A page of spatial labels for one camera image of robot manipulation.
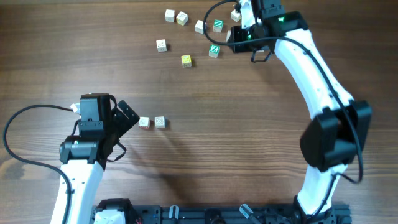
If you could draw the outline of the white block red letter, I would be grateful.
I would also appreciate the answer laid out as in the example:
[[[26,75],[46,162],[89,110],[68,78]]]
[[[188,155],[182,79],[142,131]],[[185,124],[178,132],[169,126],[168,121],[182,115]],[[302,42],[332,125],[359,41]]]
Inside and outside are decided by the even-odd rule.
[[[150,118],[141,116],[139,119],[139,127],[141,129],[149,129],[150,128]]]

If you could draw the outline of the white block faint drawing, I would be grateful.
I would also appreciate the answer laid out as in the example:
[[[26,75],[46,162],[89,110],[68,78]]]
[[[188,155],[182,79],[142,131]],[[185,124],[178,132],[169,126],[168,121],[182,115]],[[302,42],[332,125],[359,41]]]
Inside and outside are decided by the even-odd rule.
[[[164,116],[158,116],[154,118],[154,124],[156,128],[165,128],[166,127],[166,118]]]

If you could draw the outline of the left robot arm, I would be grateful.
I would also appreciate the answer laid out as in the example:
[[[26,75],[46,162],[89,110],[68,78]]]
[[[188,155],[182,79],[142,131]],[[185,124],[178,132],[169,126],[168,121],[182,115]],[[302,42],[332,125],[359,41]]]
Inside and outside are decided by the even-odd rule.
[[[109,93],[82,95],[72,106],[80,115],[60,145],[60,185],[52,223],[89,223],[93,220],[96,191],[114,146],[140,117],[125,102]]]

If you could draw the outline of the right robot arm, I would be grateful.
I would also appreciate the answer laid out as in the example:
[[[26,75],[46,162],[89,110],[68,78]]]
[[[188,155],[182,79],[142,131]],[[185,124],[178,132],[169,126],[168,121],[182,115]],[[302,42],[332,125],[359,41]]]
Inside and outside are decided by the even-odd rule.
[[[268,50],[287,68],[307,104],[311,121],[300,138],[308,167],[295,197],[294,223],[350,223],[347,205],[333,205],[338,181],[362,152],[372,110],[356,101],[333,76],[301,13],[285,12],[279,1],[237,1],[241,25],[227,43],[234,52]]]

